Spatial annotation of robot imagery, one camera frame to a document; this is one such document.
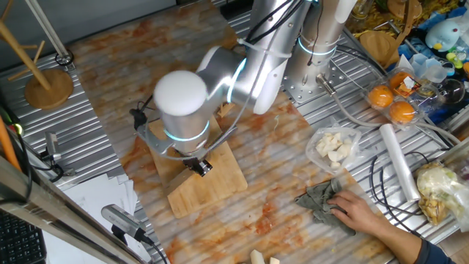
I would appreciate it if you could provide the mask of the person's right hand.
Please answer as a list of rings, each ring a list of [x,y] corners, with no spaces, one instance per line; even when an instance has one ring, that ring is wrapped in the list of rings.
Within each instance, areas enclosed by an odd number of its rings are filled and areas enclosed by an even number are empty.
[[[373,213],[366,201],[357,194],[344,190],[336,193],[327,201],[331,213],[355,231],[376,235],[383,220]]]

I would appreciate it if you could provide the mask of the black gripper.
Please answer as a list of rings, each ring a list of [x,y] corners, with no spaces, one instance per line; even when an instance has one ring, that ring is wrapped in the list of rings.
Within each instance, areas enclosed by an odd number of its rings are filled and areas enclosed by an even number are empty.
[[[206,154],[200,155],[184,155],[183,164],[194,173],[204,177],[213,167],[207,161]]]

